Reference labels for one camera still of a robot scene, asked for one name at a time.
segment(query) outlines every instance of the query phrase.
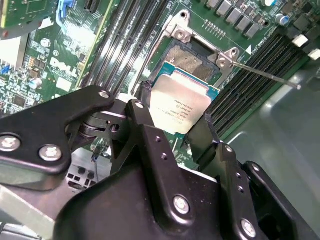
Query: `green circuit board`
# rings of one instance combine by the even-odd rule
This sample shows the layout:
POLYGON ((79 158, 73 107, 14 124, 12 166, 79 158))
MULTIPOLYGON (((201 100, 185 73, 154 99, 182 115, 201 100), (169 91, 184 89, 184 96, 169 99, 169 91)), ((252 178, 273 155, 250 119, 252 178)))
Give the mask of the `green circuit board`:
POLYGON ((3 1, 1 28, 7 28, 53 14, 57 8, 56 0, 3 1))
MULTIPOLYGON (((61 27, 55 22, 54 8, 57 2, 43 1, 43 4, 46 3, 45 9, 41 10, 38 5, 37 9, 34 8, 33 11, 38 11, 37 17, 51 14, 50 18, 46 20, 50 23, 49 26, 38 29, 29 35, 23 67, 0 75, 0 112, 3 114, 14 114, 25 108, 75 91, 79 82, 90 71, 108 30, 112 14, 120 2, 120 0, 101 1, 97 11, 91 13, 84 9, 85 0, 76 0, 74 6, 67 9, 67 16, 63 19, 63 24, 67 29, 67 33, 64 34, 61 27), (31 89, 29 82, 35 79, 40 79, 41 85, 37 89, 31 89)), ((3 21, 2 16, 1 21, 5 27, 13 26, 21 21, 21 19, 14 17, 18 16, 18 13, 26 21, 31 21, 34 18, 35 14, 29 14, 26 11, 28 6, 29 9, 30 6, 33 8, 33 5, 29 4, 32 1, 25 0, 26 3, 24 1, 23 3, 4 2, 8 4, 8 7, 4 8, 8 9, 6 19, 3 21)), ((305 0, 297 0, 294 4, 295 6, 303 6, 305 2, 305 0)), ((216 8, 210 8, 207 1, 199 0, 170 1, 152 36, 161 31, 164 22, 170 15, 175 16, 179 11, 187 10, 190 13, 188 25, 190 28, 223 51, 237 47, 240 51, 238 61, 246 63, 278 27, 275 23, 275 16, 281 12, 287 1, 277 0, 275 5, 271 7, 262 6, 261 2, 257 0, 233 0, 230 3, 232 8, 240 9, 243 15, 249 7, 252 9, 246 13, 246 16, 251 24, 259 26, 259 30, 253 37, 245 36, 243 32, 235 28, 235 24, 230 24, 226 22, 225 17, 218 16, 216 8)), ((317 6, 315 0, 311 1, 311 4, 313 7, 317 6)), ((301 8, 296 7, 288 16, 293 19, 300 13, 301 8)), ((314 8, 305 15, 309 16, 312 22, 317 22, 319 21, 317 13, 317 9, 314 8)), ((145 70, 145 77, 142 77, 140 81, 147 79, 154 71, 171 42, 171 38, 162 41, 145 70)), ((133 66, 129 77, 122 86, 122 93, 127 94, 130 91, 132 79, 140 67, 139 62, 145 58, 149 47, 150 44, 144 46, 137 64, 133 66)), ((297 65, 295 70, 298 70, 300 66, 301 64, 297 65)), ((229 80, 238 70, 234 68, 229 80)), ((221 74, 218 73, 207 82, 213 85, 220 76, 221 74)), ((195 169, 197 165, 192 161, 192 155, 187 150, 180 148, 182 139, 170 134, 167 134, 167 138, 177 161, 188 168, 195 169)))

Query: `black connector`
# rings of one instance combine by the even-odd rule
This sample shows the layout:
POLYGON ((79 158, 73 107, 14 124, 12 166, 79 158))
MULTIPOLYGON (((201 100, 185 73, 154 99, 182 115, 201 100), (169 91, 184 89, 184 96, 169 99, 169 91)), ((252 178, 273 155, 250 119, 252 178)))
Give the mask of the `black connector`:
POLYGON ((84 9, 94 14, 98 10, 100 2, 101 0, 85 0, 84 9))

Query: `silver screw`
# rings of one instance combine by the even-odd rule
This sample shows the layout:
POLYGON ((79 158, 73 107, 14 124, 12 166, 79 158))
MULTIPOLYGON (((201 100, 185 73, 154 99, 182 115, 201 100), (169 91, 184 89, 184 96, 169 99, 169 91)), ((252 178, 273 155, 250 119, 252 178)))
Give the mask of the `silver screw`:
POLYGON ((0 151, 13 152, 21 146, 21 141, 15 136, 0 136, 0 151))
POLYGON ((62 152, 58 146, 49 144, 40 149, 39 156, 45 161, 54 162, 62 157, 62 152))
POLYGON ((219 66, 220 68, 224 68, 226 65, 226 59, 224 57, 220 58, 219 66))
POLYGON ((260 169, 259 169, 259 167, 258 167, 257 165, 252 164, 252 167, 253 167, 253 169, 254 169, 254 170, 256 170, 257 172, 259 172, 259 171, 260 171, 260 169))
POLYGON ((233 152, 232 148, 231 148, 231 147, 229 147, 228 145, 225 145, 225 148, 226 148, 226 150, 227 150, 228 152, 230 152, 230 153, 232 153, 232 152, 233 152))
POLYGON ((241 220, 241 226, 244 230, 244 232, 251 238, 256 237, 256 230, 254 226, 252 226, 251 222, 249 222, 247 219, 242 219, 241 220))
POLYGON ((109 94, 106 93, 105 91, 99 92, 99 95, 100 95, 101 97, 105 98, 105 99, 108 99, 108 98, 109 98, 109 94))
POLYGON ((173 199, 175 209, 181 214, 187 214, 190 211, 189 204, 182 196, 175 196, 173 199))
POLYGON ((144 108, 145 108, 145 106, 144 106, 141 102, 139 102, 139 101, 137 101, 137 102, 135 103, 135 105, 136 105, 138 108, 140 108, 140 109, 144 109, 144 108))

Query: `blue connector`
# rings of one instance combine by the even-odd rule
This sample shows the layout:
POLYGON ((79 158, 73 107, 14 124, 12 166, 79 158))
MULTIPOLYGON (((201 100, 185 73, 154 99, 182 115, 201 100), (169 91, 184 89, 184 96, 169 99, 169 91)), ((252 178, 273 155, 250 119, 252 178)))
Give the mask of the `blue connector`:
POLYGON ((76 0, 59 0, 58 8, 55 12, 55 21, 61 27, 64 34, 67 33, 67 29, 64 26, 62 19, 67 16, 67 7, 72 8, 75 5, 76 0))
POLYGON ((7 74, 10 71, 10 65, 1 68, 0 74, 7 74))

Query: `motherboard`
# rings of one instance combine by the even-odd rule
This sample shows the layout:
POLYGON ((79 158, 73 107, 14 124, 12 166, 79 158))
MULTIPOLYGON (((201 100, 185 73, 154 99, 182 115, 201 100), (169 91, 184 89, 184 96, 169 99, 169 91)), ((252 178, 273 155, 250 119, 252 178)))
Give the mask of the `motherboard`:
MULTIPOLYGON (((156 127, 190 169, 184 135, 204 112, 223 140, 283 84, 250 69, 288 80, 320 58, 316 0, 1 4, 0 117, 89 85, 132 99, 149 81, 156 127)), ((101 139, 87 147, 108 148, 101 139)))

